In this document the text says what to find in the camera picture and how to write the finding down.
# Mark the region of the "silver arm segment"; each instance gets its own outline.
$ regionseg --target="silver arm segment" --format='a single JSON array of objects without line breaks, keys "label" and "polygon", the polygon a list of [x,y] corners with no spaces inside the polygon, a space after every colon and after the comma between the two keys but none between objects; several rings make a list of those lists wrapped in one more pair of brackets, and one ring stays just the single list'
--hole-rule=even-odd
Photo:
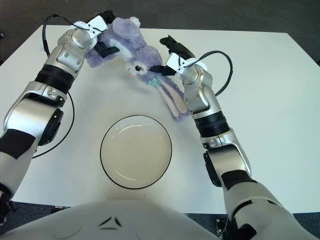
[{"label": "silver arm segment", "polygon": [[317,239],[299,225],[264,185],[251,178],[250,162],[212,91],[212,76],[203,63],[192,65],[195,61],[178,59],[172,53],[166,64],[182,80],[184,102],[207,149],[203,156],[208,174],[212,183],[223,189],[232,238]]},{"label": "silver arm segment", "polygon": [[[63,116],[60,108],[67,100],[85,54],[97,43],[97,35],[107,29],[99,15],[88,23],[76,24],[87,30],[72,27],[60,37],[36,79],[29,82],[5,117],[0,138],[1,204],[14,196],[37,147],[54,139]],[[1,224],[10,207],[0,207]]]}]

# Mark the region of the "bunny ear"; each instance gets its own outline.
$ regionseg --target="bunny ear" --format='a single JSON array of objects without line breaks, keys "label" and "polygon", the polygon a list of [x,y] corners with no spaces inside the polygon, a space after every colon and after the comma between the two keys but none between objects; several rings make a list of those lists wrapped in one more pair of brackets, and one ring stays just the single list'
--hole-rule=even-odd
[{"label": "bunny ear", "polygon": [[173,117],[177,119],[179,117],[179,111],[175,106],[174,101],[171,99],[169,92],[166,92],[166,90],[163,88],[163,85],[156,86],[160,94],[162,95],[164,101],[168,105]]},{"label": "bunny ear", "polygon": [[131,22],[133,22],[138,28],[140,28],[140,21],[139,18],[132,16],[129,18]]},{"label": "bunny ear", "polygon": [[188,112],[188,109],[187,109],[187,106],[185,105],[185,102],[182,96],[165,81],[163,80],[160,80],[160,81],[172,96],[173,102],[175,103],[175,106],[178,109],[178,111],[182,114],[186,114]]}]

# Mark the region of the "bunny eye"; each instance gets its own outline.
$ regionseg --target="bunny eye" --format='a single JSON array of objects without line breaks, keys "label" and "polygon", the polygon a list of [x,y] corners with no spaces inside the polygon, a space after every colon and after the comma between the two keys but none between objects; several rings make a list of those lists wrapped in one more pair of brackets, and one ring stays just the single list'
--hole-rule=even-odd
[{"label": "bunny eye", "polygon": [[135,66],[135,70],[136,71],[144,71],[144,69],[141,66]]}]

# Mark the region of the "white bowl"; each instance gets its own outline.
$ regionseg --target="white bowl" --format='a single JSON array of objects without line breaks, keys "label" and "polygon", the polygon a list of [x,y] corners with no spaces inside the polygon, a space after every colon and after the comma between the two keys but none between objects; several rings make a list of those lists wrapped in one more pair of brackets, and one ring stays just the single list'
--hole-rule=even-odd
[{"label": "white bowl", "polygon": [[117,185],[142,189],[166,172],[172,155],[168,132],[151,117],[134,115],[117,121],[100,148],[102,167]]}]

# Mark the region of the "black cable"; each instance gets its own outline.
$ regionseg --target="black cable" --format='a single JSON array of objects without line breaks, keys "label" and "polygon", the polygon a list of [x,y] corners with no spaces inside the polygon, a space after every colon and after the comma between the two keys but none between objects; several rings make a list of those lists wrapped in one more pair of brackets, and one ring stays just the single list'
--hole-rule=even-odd
[{"label": "black cable", "polygon": [[55,149],[56,147],[58,147],[59,144],[61,144],[61,143],[63,142],[63,140],[65,140],[66,137],[68,136],[68,134],[70,133],[70,131],[71,131],[73,125],[74,125],[74,122],[75,122],[75,105],[74,105],[74,101],[73,101],[73,99],[72,99],[72,97],[71,97],[71,95],[70,95],[69,92],[68,92],[68,95],[69,95],[69,98],[70,98],[70,101],[71,101],[71,105],[72,105],[72,122],[71,122],[71,125],[70,125],[70,127],[69,127],[69,130],[66,132],[66,134],[64,135],[64,137],[63,137],[55,146],[53,146],[53,147],[50,148],[49,150],[47,150],[47,151],[45,151],[45,152],[43,152],[43,153],[41,153],[41,154],[39,154],[39,155],[33,156],[32,159],[35,159],[35,158],[40,157],[40,156],[42,156],[42,155],[44,155],[44,154],[47,154],[47,153],[50,152],[51,150],[53,150],[53,149]]},{"label": "black cable", "polygon": [[[89,31],[90,29],[87,29],[87,28],[84,28],[84,27],[80,27],[80,26],[77,26],[75,24],[73,24],[71,21],[69,21],[66,17],[64,16],[61,16],[57,13],[54,13],[50,16],[48,16],[45,20],[44,20],[44,23],[43,23],[43,27],[42,27],[42,43],[43,43],[43,48],[44,48],[44,51],[46,53],[46,55],[49,57],[50,55],[50,52],[49,52],[49,47],[48,47],[48,43],[47,43],[47,40],[46,40],[46,27],[47,27],[47,24],[48,22],[51,20],[51,19],[55,19],[55,18],[62,18],[65,22],[67,22],[68,24],[78,28],[78,29],[81,29],[81,30],[85,30],[85,31]],[[100,30],[99,28],[96,28],[96,27],[93,27],[94,30],[97,30],[99,31],[100,33],[103,33],[104,31]]]},{"label": "black cable", "polygon": [[220,234],[218,235],[218,238],[220,238],[220,237],[221,237],[221,235],[226,231],[226,229],[227,229],[227,225],[228,225],[228,222],[229,222],[229,218],[228,218],[228,216],[227,216],[227,217],[226,217],[225,226],[224,226],[224,228],[223,228],[222,232],[220,232]]},{"label": "black cable", "polygon": [[234,72],[234,67],[233,67],[233,64],[232,64],[232,61],[231,61],[231,58],[226,54],[224,53],[223,51],[219,51],[219,50],[215,50],[215,51],[209,51],[205,54],[203,54],[197,61],[189,64],[188,66],[184,66],[184,68],[188,68],[188,67],[191,67],[192,65],[196,64],[197,62],[201,61],[202,59],[212,55],[212,54],[222,54],[223,56],[226,57],[226,59],[228,60],[229,62],[229,65],[230,65],[230,72],[229,72],[229,76],[225,82],[225,84],[221,87],[221,89],[219,91],[216,92],[215,96],[218,96],[220,95],[229,85],[230,83],[230,80],[231,80],[231,77],[232,77],[232,74]]}]

